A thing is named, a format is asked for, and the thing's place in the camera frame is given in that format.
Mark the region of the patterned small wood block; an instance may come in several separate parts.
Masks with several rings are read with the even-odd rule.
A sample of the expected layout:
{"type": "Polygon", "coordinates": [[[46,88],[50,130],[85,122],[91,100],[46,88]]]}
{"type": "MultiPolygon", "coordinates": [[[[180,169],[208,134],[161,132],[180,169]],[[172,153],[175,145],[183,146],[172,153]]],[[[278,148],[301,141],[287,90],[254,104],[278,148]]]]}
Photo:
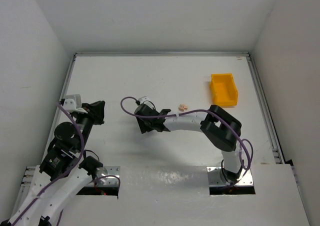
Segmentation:
{"type": "Polygon", "coordinates": [[[185,105],[185,104],[180,104],[178,106],[178,110],[181,111],[181,112],[184,112],[184,111],[188,110],[188,106],[185,105]]]}

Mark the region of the yellow plastic bin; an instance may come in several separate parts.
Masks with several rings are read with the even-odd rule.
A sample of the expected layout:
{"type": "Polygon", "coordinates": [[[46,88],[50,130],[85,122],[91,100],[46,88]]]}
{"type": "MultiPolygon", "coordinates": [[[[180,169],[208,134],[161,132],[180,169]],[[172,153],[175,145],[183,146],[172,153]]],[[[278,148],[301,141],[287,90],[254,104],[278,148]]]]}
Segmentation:
{"type": "Polygon", "coordinates": [[[215,105],[234,107],[238,104],[238,90],[232,73],[211,74],[209,88],[215,105]]]}

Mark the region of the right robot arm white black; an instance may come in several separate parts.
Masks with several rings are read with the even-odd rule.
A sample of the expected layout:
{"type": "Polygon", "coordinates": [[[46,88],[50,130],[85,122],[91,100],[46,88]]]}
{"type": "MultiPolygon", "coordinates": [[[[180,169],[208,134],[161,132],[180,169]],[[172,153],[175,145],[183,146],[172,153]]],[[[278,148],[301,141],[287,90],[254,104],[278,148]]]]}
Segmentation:
{"type": "Polygon", "coordinates": [[[143,134],[151,131],[203,133],[216,148],[221,150],[224,162],[221,173],[224,180],[235,184],[244,168],[240,143],[237,140],[241,135],[242,124],[217,105],[211,105],[208,112],[197,111],[169,117],[170,113],[170,109],[158,112],[146,104],[139,105],[134,112],[143,134]]]}

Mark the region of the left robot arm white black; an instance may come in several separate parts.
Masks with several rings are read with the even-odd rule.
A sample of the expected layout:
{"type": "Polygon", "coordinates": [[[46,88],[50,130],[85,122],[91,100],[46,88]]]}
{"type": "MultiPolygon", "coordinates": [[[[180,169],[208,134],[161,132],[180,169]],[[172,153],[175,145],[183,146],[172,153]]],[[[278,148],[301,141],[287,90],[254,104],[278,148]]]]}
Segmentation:
{"type": "Polygon", "coordinates": [[[78,104],[69,98],[60,101],[58,108],[69,121],[55,128],[25,200],[2,226],[52,225],[60,220],[68,202],[103,169],[98,159],[84,153],[92,127],[104,124],[105,101],[78,104]]]}

